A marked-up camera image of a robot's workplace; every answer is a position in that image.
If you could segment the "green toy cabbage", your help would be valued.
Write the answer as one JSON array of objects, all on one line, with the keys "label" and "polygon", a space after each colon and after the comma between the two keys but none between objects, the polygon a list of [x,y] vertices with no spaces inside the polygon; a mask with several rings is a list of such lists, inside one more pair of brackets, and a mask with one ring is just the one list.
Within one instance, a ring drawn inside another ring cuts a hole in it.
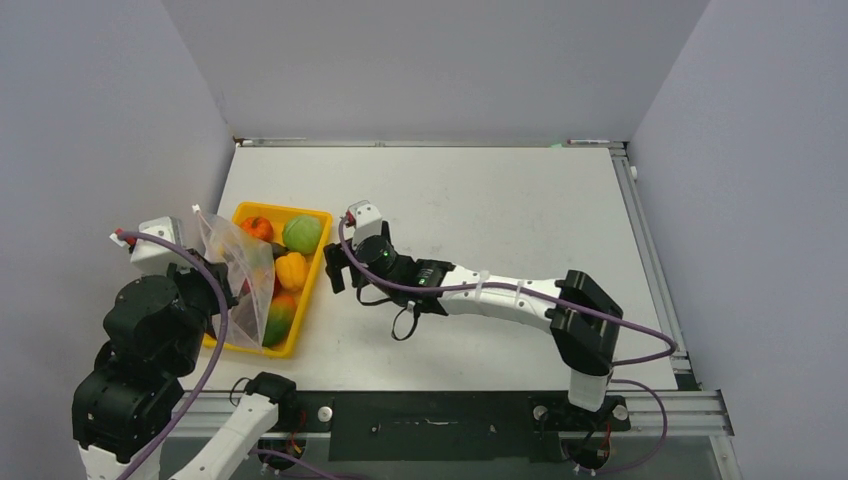
[{"label": "green toy cabbage", "polygon": [[322,236],[321,221],[310,215],[298,215],[288,220],[284,226],[283,244],[292,252],[312,255],[318,248]]}]

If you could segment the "clear zip top bag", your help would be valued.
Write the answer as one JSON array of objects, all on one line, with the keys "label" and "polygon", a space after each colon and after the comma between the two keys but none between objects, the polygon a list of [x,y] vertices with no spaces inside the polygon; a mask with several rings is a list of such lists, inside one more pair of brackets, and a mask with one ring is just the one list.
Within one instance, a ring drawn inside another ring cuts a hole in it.
[{"label": "clear zip top bag", "polygon": [[274,288],[271,244],[197,204],[192,211],[205,247],[204,258],[227,267],[227,285],[235,299],[229,309],[228,332],[216,337],[233,347],[260,351]]}]

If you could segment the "yellow plastic tray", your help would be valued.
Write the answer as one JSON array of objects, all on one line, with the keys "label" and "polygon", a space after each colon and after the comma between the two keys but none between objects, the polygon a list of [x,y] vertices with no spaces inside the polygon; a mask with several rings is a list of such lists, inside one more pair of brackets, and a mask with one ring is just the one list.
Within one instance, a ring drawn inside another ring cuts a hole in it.
[{"label": "yellow plastic tray", "polygon": [[[306,258],[309,266],[307,280],[304,288],[298,292],[286,291],[282,288],[279,293],[292,295],[297,302],[297,312],[295,314],[294,321],[287,338],[275,347],[263,347],[260,351],[233,347],[224,342],[224,347],[226,349],[244,353],[262,354],[272,358],[287,358],[291,356],[294,352],[295,345],[297,343],[297,338],[299,335],[299,330],[305,320],[306,313],[309,307],[310,297],[313,293],[318,275],[320,273],[320,269],[323,264],[323,248],[328,244],[330,227],[333,224],[333,218],[329,213],[322,211],[268,205],[255,202],[243,202],[236,208],[236,211],[232,215],[232,218],[229,219],[229,221],[240,227],[240,223],[248,217],[265,217],[272,223],[274,227],[274,240],[272,242],[277,242],[284,245],[282,239],[284,226],[288,220],[298,215],[310,215],[318,218],[321,221],[323,232],[317,250],[312,255],[303,255]],[[277,277],[275,274],[274,262],[275,260],[273,259],[273,277]]]}]

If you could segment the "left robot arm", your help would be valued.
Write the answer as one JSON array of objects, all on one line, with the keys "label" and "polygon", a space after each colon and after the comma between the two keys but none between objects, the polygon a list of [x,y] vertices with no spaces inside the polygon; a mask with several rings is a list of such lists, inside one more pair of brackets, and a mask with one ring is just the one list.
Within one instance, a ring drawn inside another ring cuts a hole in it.
[{"label": "left robot arm", "polygon": [[[89,479],[156,479],[164,440],[188,400],[192,373],[214,316],[234,306],[225,265],[194,251],[125,285],[104,318],[107,342],[72,402],[72,433]],[[270,430],[300,423],[294,381],[261,372],[236,409],[177,479],[228,479]]]}]

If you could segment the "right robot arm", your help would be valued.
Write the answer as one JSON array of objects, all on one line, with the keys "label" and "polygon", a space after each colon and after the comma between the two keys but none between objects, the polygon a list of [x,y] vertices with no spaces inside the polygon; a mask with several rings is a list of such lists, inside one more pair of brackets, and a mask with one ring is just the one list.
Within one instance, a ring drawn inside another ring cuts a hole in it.
[{"label": "right robot arm", "polygon": [[480,315],[550,334],[571,371],[567,419],[589,428],[604,416],[623,310],[588,274],[570,270],[560,279],[522,280],[414,259],[395,250],[386,225],[359,247],[345,240],[323,253],[334,292],[345,290],[342,272],[348,269],[355,291],[374,286],[382,303],[411,313],[414,323],[424,314]]}]

